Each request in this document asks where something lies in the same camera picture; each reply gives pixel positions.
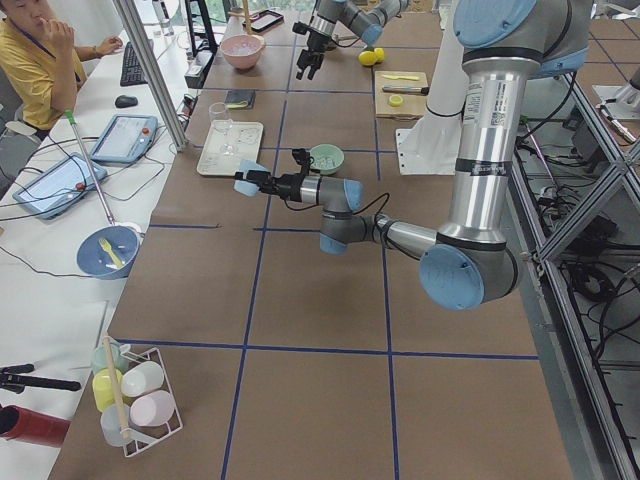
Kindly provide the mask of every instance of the bowl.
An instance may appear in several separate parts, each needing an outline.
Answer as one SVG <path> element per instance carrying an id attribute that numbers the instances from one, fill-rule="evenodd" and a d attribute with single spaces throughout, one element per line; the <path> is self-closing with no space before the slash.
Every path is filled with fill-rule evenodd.
<path id="1" fill-rule="evenodd" d="M 236 35 L 222 41 L 220 50 L 224 58 L 238 70 L 252 68 L 262 55 L 264 40 L 256 35 Z"/>
<path id="2" fill-rule="evenodd" d="M 344 163 L 344 152 L 335 145 L 323 143 L 313 147 L 311 154 L 311 171 L 320 175 L 333 175 Z"/>
<path id="3" fill-rule="evenodd" d="M 105 239 L 101 246 L 100 239 Z M 112 225 L 89 235 L 80 245 L 76 263 L 87 275 L 103 280 L 115 280 L 129 275 L 140 248 L 138 234 L 120 225 Z M 114 258 L 106 251 L 110 249 Z"/>

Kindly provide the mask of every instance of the red cylinder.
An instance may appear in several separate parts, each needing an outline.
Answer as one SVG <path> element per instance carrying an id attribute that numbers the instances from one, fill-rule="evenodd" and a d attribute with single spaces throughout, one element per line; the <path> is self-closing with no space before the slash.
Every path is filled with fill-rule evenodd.
<path id="1" fill-rule="evenodd" d="M 0 410 L 0 438 L 61 447 L 69 420 L 9 405 Z"/>

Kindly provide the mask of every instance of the clear glass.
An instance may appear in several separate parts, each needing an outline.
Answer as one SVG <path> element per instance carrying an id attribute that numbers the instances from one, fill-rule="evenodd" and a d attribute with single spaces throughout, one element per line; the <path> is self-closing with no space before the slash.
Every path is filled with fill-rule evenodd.
<path id="1" fill-rule="evenodd" d="M 213 128 L 224 135 L 224 143 L 220 147 L 220 153 L 223 155 L 234 155 L 236 147 L 229 143 L 229 131 L 233 126 L 233 120 L 229 115 L 229 109 L 224 102 L 217 102 L 209 107 L 209 119 Z"/>

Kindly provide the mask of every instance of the yellow shirt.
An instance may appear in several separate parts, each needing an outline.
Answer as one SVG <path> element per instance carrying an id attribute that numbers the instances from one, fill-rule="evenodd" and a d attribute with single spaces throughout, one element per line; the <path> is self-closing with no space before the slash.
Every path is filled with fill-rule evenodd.
<path id="1" fill-rule="evenodd" d="M 53 51 L 49 43 L 42 45 Z M 6 18 L 0 22 L 0 67 L 24 103 L 24 121 L 41 130 L 50 130 L 63 113 L 51 108 L 55 62 Z M 75 50 L 73 64 L 80 88 L 87 75 Z"/>

